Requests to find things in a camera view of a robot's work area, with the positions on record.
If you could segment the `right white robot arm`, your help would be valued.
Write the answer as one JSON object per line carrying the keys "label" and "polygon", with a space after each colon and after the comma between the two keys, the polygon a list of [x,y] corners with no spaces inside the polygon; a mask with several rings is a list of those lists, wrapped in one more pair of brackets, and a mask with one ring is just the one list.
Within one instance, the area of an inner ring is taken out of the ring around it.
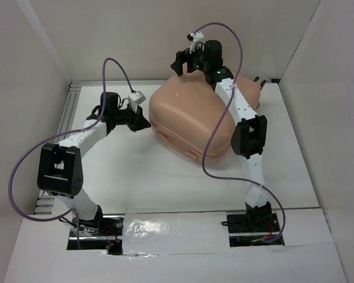
{"label": "right white robot arm", "polygon": [[183,65],[187,72],[201,71],[209,85],[215,85],[215,92],[226,104],[224,113],[214,128],[216,132],[225,115],[230,113],[235,121],[235,129],[231,137],[232,151],[241,161],[242,168],[247,171],[246,178],[221,177],[210,175],[218,180],[236,180],[247,182],[245,198],[247,216],[245,223],[248,229],[259,231],[266,224],[265,215],[271,213],[271,204],[264,188],[262,169],[263,148],[266,143],[267,119],[258,115],[244,98],[237,86],[232,72],[223,65],[222,45],[219,41],[194,40],[189,37],[191,46],[176,53],[171,68],[178,76],[183,74]]}

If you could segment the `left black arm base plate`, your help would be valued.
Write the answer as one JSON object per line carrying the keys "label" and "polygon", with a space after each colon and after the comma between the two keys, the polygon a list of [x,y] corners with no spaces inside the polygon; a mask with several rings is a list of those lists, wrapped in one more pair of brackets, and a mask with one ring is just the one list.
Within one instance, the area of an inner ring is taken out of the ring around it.
{"label": "left black arm base plate", "polygon": [[80,221],[79,230],[76,227],[76,218],[72,220],[62,218],[61,223],[68,224],[67,250],[103,250],[108,255],[122,255],[123,222],[122,216],[104,216],[103,226],[93,228]]}

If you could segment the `pink suitcase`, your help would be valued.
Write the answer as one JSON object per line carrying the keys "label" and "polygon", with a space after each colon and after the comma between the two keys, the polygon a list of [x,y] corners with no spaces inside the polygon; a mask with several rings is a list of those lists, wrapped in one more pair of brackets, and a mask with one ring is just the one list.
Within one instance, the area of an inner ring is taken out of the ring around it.
{"label": "pink suitcase", "polygon": [[171,76],[149,100],[149,121],[156,136],[196,161],[219,162],[231,147],[235,122],[227,113],[214,132],[226,104],[203,74]]}

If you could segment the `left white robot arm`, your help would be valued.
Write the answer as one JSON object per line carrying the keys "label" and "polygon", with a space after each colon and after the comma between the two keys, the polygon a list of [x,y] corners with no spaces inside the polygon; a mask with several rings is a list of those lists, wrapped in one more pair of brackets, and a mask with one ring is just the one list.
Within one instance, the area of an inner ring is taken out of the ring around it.
{"label": "left white robot arm", "polygon": [[100,206],[83,189],[82,158],[116,126],[125,125],[133,132],[150,127],[140,106],[146,101],[144,94],[136,91],[127,99],[127,107],[120,109],[117,93],[101,94],[100,105],[95,106],[81,129],[56,144],[46,143],[41,148],[38,188],[56,196],[72,209],[91,235],[100,234],[105,221]]}

